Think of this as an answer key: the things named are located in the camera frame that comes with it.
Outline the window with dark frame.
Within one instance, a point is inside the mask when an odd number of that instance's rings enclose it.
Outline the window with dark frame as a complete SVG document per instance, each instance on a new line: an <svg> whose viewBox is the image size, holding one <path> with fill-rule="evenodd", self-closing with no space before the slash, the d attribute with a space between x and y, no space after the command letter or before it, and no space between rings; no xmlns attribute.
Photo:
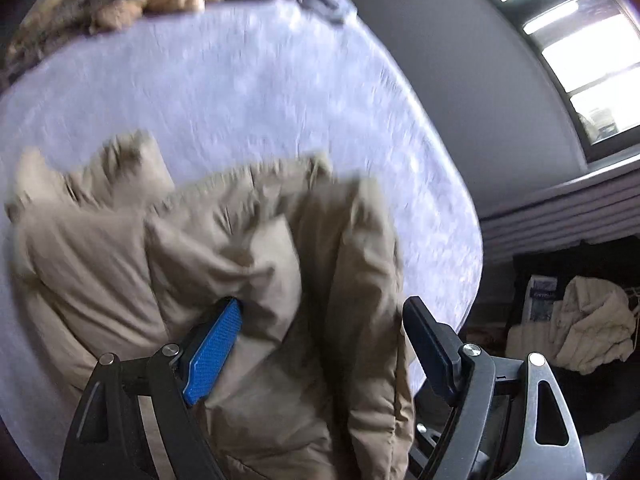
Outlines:
<svg viewBox="0 0 640 480"><path fill-rule="evenodd" d="M550 74L588 162L639 143L639 15L627 0L489 0Z"/></svg>

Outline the beige puffer jacket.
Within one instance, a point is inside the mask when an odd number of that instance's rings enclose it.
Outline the beige puffer jacket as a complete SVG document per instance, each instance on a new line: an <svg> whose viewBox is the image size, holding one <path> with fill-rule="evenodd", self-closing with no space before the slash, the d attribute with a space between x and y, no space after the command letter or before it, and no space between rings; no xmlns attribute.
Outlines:
<svg viewBox="0 0 640 480"><path fill-rule="evenodd" d="M414 411L398 239L374 179L319 155L175 185L152 136L63 174L17 163L13 272L35 332L80 391L101 354L148 356L239 299L242 327L195 405L230 479L400 479Z"/></svg>

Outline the lavender embossed bedspread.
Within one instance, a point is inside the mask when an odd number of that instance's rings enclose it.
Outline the lavender embossed bedspread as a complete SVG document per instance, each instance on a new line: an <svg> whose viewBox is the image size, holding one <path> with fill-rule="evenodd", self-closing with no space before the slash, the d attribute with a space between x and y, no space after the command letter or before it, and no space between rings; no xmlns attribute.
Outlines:
<svg viewBox="0 0 640 480"><path fill-rule="evenodd" d="M482 268L472 198L409 81L360 18L332 26L283 0L151 18L52 55L1 99L1 212L26 148L82 166L119 133L154 136L178 185L326 152L392 208L405 291L460 326Z"/></svg>

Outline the white blue package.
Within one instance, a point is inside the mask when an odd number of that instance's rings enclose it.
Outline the white blue package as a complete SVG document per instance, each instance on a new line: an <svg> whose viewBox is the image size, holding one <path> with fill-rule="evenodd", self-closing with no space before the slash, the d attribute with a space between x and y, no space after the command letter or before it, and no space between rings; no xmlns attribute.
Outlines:
<svg viewBox="0 0 640 480"><path fill-rule="evenodd" d="M556 300L558 300L558 279L551 276L532 275L526 287L522 323L550 321Z"/></svg>

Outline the cream clothes pile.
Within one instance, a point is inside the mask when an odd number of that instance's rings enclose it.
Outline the cream clothes pile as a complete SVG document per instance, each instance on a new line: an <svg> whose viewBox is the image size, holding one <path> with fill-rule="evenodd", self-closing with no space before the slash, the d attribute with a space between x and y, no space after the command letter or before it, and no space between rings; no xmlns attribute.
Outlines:
<svg viewBox="0 0 640 480"><path fill-rule="evenodd" d="M550 318L514 325L506 337L506 356L542 354L564 370L582 375L614 361L624 362L634 348L639 310L629 307L626 290L600 278L576 276Z"/></svg>

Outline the grey striped radiator cover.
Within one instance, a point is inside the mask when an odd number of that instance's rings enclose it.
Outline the grey striped radiator cover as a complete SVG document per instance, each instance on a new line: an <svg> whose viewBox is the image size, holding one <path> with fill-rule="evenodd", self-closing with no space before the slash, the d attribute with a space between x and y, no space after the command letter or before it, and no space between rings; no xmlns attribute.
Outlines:
<svg viewBox="0 0 640 480"><path fill-rule="evenodd" d="M484 263L639 233L639 156L480 216Z"/></svg>

